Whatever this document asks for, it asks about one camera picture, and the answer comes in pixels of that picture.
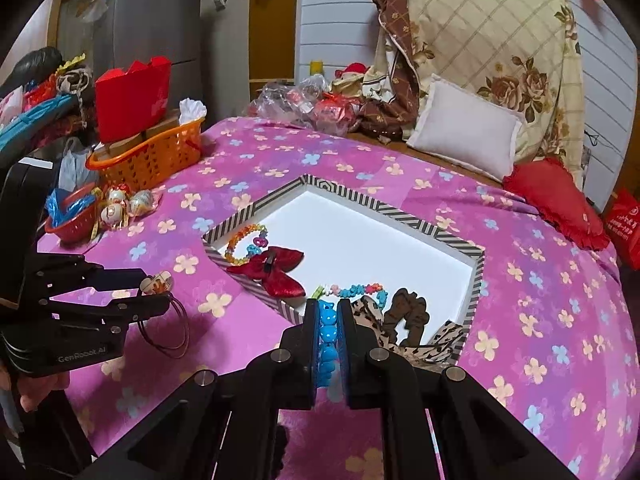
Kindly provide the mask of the person's left hand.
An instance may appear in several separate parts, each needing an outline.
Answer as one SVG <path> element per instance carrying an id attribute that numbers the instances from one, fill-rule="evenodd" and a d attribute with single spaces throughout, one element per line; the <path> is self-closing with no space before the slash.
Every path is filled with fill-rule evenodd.
<path id="1" fill-rule="evenodd" d="M 32 378 L 21 376 L 17 379 L 17 392 L 20 395 L 22 409 L 29 413 L 54 390 L 64 390 L 70 385 L 70 373 L 63 372 L 46 377 Z"/>

